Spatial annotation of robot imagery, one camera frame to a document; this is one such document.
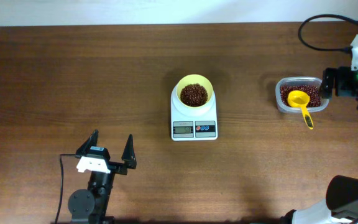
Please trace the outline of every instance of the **white background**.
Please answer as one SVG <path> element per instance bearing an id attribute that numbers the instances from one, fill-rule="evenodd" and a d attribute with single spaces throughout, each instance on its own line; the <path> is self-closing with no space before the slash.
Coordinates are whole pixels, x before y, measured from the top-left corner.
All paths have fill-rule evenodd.
<path id="1" fill-rule="evenodd" d="M 358 0 L 0 0 L 0 26 L 358 20 Z"/>

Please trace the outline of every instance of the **wooden table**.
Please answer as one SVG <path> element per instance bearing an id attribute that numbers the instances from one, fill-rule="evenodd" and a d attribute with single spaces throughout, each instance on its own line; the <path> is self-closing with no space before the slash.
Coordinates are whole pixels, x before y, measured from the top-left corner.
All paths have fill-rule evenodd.
<path id="1" fill-rule="evenodd" d="M 348 55 L 310 50 L 300 23 L 163 26 L 0 27 L 0 223 L 50 223 L 57 211 L 60 153 L 74 153 L 94 129 L 120 161 L 134 135 L 138 166 L 116 176 L 108 214 L 140 221 L 223 222 L 278 218 L 325 196 L 338 174 L 358 177 L 358 111 L 333 98 L 313 114 L 282 114 L 275 85 L 322 77 Z M 358 29 L 317 22 L 305 39 L 350 44 Z M 208 77 L 219 137 L 170 139 L 170 93 L 187 74 Z M 68 197 L 87 186 L 64 159 Z"/>

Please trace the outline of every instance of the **kitchen scale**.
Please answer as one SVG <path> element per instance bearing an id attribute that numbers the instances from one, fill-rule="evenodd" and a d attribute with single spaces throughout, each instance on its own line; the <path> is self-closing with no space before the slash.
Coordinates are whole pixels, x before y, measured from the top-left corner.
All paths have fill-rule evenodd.
<path id="1" fill-rule="evenodd" d="M 190 84 L 200 84 L 208 94 L 207 102 L 198 107 L 180 101 L 180 93 Z M 174 141 L 205 141 L 218 137 L 216 99 L 211 82 L 201 75 L 187 75 L 171 94 L 171 138 Z"/>

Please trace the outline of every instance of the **clear plastic container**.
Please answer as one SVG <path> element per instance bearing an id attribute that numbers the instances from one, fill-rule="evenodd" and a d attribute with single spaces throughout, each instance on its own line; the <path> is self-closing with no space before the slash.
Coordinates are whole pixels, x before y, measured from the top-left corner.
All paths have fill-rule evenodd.
<path id="1" fill-rule="evenodd" d="M 321 79 L 315 77 L 290 77 L 283 78 L 276 85 L 276 100 L 277 100 L 277 108 L 279 111 L 283 113 L 302 113 L 300 108 L 292 108 L 290 106 L 285 105 L 281 101 L 280 87 L 281 86 L 297 86 L 297 85 L 312 85 L 317 88 L 321 85 Z M 329 103 L 328 99 L 321 99 L 321 106 L 308 108 L 309 113 L 319 112 L 324 110 Z"/>

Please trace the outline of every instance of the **yellow spoon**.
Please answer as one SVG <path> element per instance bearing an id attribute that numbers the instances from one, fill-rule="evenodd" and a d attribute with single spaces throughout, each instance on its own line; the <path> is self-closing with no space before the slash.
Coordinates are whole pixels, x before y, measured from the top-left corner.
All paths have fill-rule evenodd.
<path id="1" fill-rule="evenodd" d="M 314 127 L 313 121 L 311 120 L 309 111 L 306 108 L 309 101 L 310 101 L 310 96 L 300 90 L 291 91 L 290 94 L 288 95 L 288 104 L 292 107 L 301 108 L 302 116 L 303 119 L 305 120 L 306 125 L 309 127 L 309 129 L 313 130 Z"/>

